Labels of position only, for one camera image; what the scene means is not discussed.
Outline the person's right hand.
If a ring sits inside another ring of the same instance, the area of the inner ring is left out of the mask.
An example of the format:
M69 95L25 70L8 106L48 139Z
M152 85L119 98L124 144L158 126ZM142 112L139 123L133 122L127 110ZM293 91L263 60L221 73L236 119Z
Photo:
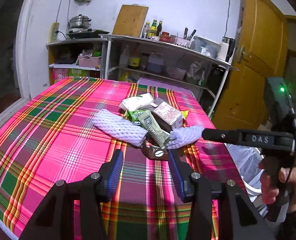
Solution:
M272 186L271 177L266 172L264 161L259 163L259 168L264 170L260 177L262 184L262 201L264 204L273 204L276 201L279 189ZM289 204L288 213L296 211L296 167L290 171L289 168L281 168L278 174L278 179L283 184L292 185L292 199Z

